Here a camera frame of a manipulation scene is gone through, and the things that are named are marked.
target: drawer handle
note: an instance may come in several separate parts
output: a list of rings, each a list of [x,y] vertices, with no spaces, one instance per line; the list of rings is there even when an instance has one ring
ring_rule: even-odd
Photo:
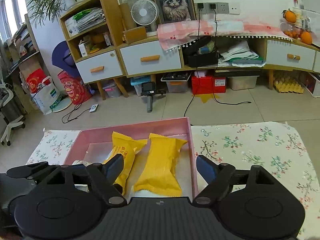
[[[292,55],[292,54],[288,54],[288,58],[290,58],[290,59],[300,60],[300,56]]]
[[[96,67],[96,68],[90,69],[90,72],[91,72],[91,73],[97,73],[97,72],[102,71],[103,69],[104,69],[104,66]]]
[[[149,57],[142,57],[140,58],[141,62],[148,62],[148,61],[154,61],[154,60],[159,60],[160,55],[154,55],[154,56],[149,56]]]

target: white paper bag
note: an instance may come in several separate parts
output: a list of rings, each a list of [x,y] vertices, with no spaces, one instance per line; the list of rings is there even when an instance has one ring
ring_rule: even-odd
[[[45,85],[46,80],[50,80],[49,85]],[[53,84],[50,76],[46,77],[41,83],[42,89],[37,93],[31,94],[34,102],[44,114],[50,114],[52,110],[60,103],[61,95],[59,90]]]

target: clear plastic container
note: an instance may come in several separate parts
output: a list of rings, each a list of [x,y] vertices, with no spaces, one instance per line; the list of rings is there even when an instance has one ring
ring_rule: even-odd
[[[141,93],[142,93],[142,86],[141,86],[141,84],[139,84],[139,85],[134,85],[133,87],[134,87],[134,89],[136,90],[136,93],[137,93],[138,97],[140,97],[140,96],[141,96]]]
[[[169,93],[181,93],[188,91],[188,81],[166,81]]]
[[[104,86],[103,90],[107,92],[110,98],[118,98],[119,96],[121,96],[121,91],[115,84],[115,82],[111,82],[108,85]]]
[[[229,77],[232,90],[255,88],[258,76]]]
[[[151,81],[151,76],[133,77],[130,79],[130,84],[136,90],[138,97],[140,97],[142,92],[141,84],[145,82],[150,82],[150,81]]]

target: black cable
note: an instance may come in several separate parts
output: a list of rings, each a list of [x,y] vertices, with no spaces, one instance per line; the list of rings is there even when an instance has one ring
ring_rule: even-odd
[[[199,23],[198,23],[198,37],[197,37],[197,39],[199,39],[199,32],[200,32],[200,9],[199,9]],[[195,94],[193,95],[193,97],[192,97],[189,105],[187,106],[186,110],[184,111],[183,117],[186,116],[186,112],[187,112],[189,106],[191,105],[193,99],[195,98],[195,95],[197,94],[199,87],[200,87],[200,78],[199,78],[199,83],[198,83],[198,87],[197,87],[197,89],[196,89],[196,92],[195,92]]]
[[[215,31],[215,34],[214,34],[214,38],[216,38],[216,37],[217,37],[217,30],[218,30],[218,23],[217,23],[217,13],[216,13],[216,10],[215,10],[215,9],[214,9],[214,13],[215,13],[215,19],[214,19],[214,21],[215,21],[215,23],[216,23],[216,31]],[[200,9],[199,9],[199,24],[198,24],[198,37],[197,37],[197,38],[199,38],[199,32],[200,32]],[[215,71],[216,71],[217,68],[218,68],[218,63],[219,63],[219,62],[218,62],[219,53],[218,53],[218,46],[217,46],[217,41],[216,41],[216,40],[215,40],[215,46],[216,46],[216,52],[217,52],[217,66],[216,66],[216,68],[215,68]],[[183,117],[186,116],[187,110],[188,110],[189,106],[191,105],[193,99],[195,98],[195,95],[196,95],[197,92],[198,92],[198,89],[199,89],[199,87],[200,87],[200,78],[198,78],[198,80],[199,80],[199,83],[198,83],[198,87],[197,87],[197,89],[196,89],[196,92],[195,92],[195,94],[193,95],[193,97],[192,97],[190,103],[188,104],[186,110],[184,111]],[[213,97],[214,97],[214,100],[216,100],[217,103],[222,104],[222,105],[232,105],[232,106],[236,106],[236,105],[241,105],[241,104],[251,104],[251,103],[252,103],[252,102],[250,102],[250,101],[244,101],[244,102],[240,102],[240,103],[237,103],[237,104],[222,103],[222,102],[219,102],[219,101],[216,99],[214,93],[213,93]]]
[[[214,21],[215,21],[215,23],[216,23],[216,33],[215,33],[214,36],[217,37],[217,29],[218,29],[217,13],[216,13],[216,10],[215,10],[215,9],[213,9],[213,11],[214,11],[214,16],[215,16],[215,17],[214,17]],[[217,41],[216,41],[216,51],[217,51],[217,66],[216,66],[216,69],[215,69],[214,71],[217,70],[217,68],[218,68],[218,63],[219,63],[219,61],[218,61],[218,59],[219,59],[218,54],[219,54],[219,53],[218,53]],[[222,104],[222,105],[237,106],[237,105],[241,105],[241,104],[251,104],[251,103],[252,103],[252,102],[250,102],[250,101],[244,101],[244,102],[240,102],[240,103],[236,103],[236,104],[222,103],[222,102],[219,102],[219,101],[216,99],[214,93],[213,93],[213,97],[214,97],[214,100],[216,100],[217,103]]]
[[[199,9],[199,25],[198,25],[198,37],[197,37],[197,40],[199,39],[199,32],[200,32],[200,9]]]
[[[71,114],[72,114],[74,111],[78,110],[78,109],[81,107],[81,105],[82,105],[82,103],[81,103],[81,104],[79,104],[79,105],[76,105],[76,106],[73,108],[73,110],[72,110],[71,112],[69,112],[69,113],[67,113],[66,115],[64,115],[64,116],[61,118],[61,122],[62,122],[62,123],[68,123],[68,122],[71,122],[71,121],[73,121],[73,120],[77,119],[79,116],[81,116],[81,114],[83,114],[84,112],[86,112],[86,111],[88,111],[88,110],[90,110],[90,109],[91,109],[91,108],[86,109],[86,110],[84,110],[81,114],[79,114],[78,116],[76,116],[75,118],[72,118],[72,119],[70,119],[70,120],[69,120],[69,117],[71,116]],[[64,122],[64,121],[63,121],[63,118],[65,118],[67,115],[68,115],[67,121],[66,121],[66,122]]]

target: red box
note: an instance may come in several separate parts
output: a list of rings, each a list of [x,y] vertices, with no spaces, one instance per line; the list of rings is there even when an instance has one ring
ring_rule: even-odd
[[[192,93],[194,95],[225,93],[226,78],[225,77],[196,77],[192,76]]]
[[[213,93],[212,76],[206,76],[206,77],[192,76],[191,82],[192,82],[192,93],[194,95]]]
[[[226,92],[226,78],[225,77],[212,77],[214,93]]]

